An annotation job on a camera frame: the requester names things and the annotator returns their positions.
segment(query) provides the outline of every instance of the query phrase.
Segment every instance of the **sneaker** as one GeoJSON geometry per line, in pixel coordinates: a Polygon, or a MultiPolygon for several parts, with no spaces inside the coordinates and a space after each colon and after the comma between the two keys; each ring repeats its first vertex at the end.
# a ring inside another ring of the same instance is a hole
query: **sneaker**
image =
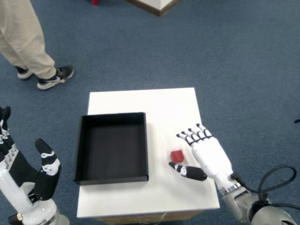
{"type": "Polygon", "coordinates": [[[21,67],[15,68],[18,70],[18,78],[22,80],[28,79],[31,75],[33,75],[33,73],[29,71],[29,69],[22,69],[21,67]]]}
{"type": "Polygon", "coordinates": [[[37,87],[41,90],[46,90],[54,87],[59,83],[68,81],[74,74],[74,69],[71,66],[56,68],[56,74],[50,79],[39,79],[37,87]]]}

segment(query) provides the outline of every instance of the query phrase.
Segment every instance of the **leg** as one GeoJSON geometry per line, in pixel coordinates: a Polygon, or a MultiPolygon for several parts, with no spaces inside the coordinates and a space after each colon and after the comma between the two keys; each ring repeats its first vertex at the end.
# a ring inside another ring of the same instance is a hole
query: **leg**
{"type": "Polygon", "coordinates": [[[6,58],[10,64],[15,67],[21,67],[22,69],[28,69],[23,60],[15,53],[15,51],[9,46],[5,38],[0,31],[0,52],[6,58]]]}
{"type": "Polygon", "coordinates": [[[30,0],[0,0],[0,31],[30,71],[41,79],[55,75],[54,61],[45,52],[43,31],[30,0]]]}

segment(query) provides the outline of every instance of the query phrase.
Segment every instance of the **cable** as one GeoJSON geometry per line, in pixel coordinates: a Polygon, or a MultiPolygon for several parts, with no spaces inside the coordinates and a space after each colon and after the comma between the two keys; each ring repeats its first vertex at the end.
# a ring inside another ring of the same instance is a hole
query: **cable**
{"type": "Polygon", "coordinates": [[[296,178],[296,176],[297,176],[297,171],[296,171],[296,169],[294,167],[289,166],[289,165],[279,165],[279,166],[276,166],[276,167],[274,167],[273,169],[271,169],[270,171],[268,171],[264,175],[264,177],[262,178],[262,180],[261,180],[261,182],[259,184],[259,187],[258,187],[257,191],[253,190],[251,188],[248,188],[247,185],[245,184],[245,182],[241,179],[241,177],[237,173],[235,173],[235,172],[233,174],[231,174],[230,178],[233,179],[233,180],[236,180],[237,182],[239,182],[244,188],[248,189],[249,191],[251,191],[253,193],[257,193],[259,201],[261,203],[265,204],[265,205],[274,206],[274,207],[289,207],[289,208],[300,210],[300,206],[298,206],[298,205],[289,204],[289,203],[269,203],[269,201],[267,200],[267,198],[268,198],[268,192],[269,191],[272,191],[272,190],[281,188],[281,187],[283,187],[285,185],[288,185],[289,183],[291,183],[296,178]],[[278,184],[278,185],[275,185],[275,186],[263,189],[263,185],[264,185],[265,181],[267,180],[267,178],[272,173],[274,173],[275,171],[283,169],[283,168],[291,169],[293,171],[292,177],[290,179],[288,179],[287,181],[281,183],[281,184],[278,184]]]}

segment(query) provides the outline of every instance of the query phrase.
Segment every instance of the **black tray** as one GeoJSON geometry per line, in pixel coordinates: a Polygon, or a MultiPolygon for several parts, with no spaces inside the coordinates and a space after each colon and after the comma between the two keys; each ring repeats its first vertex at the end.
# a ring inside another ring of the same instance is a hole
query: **black tray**
{"type": "Polygon", "coordinates": [[[148,179],[145,113],[82,116],[75,182],[91,185],[148,179]]]}

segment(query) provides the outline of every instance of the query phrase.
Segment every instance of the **red object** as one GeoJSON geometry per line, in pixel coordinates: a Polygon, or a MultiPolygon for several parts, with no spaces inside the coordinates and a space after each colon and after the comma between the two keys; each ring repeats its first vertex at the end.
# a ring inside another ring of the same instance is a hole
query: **red object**
{"type": "Polygon", "coordinates": [[[182,150],[171,151],[171,160],[174,163],[181,163],[184,160],[182,150]]]}
{"type": "Polygon", "coordinates": [[[91,1],[94,6],[98,5],[98,3],[99,3],[99,0],[91,0],[91,1]]]}

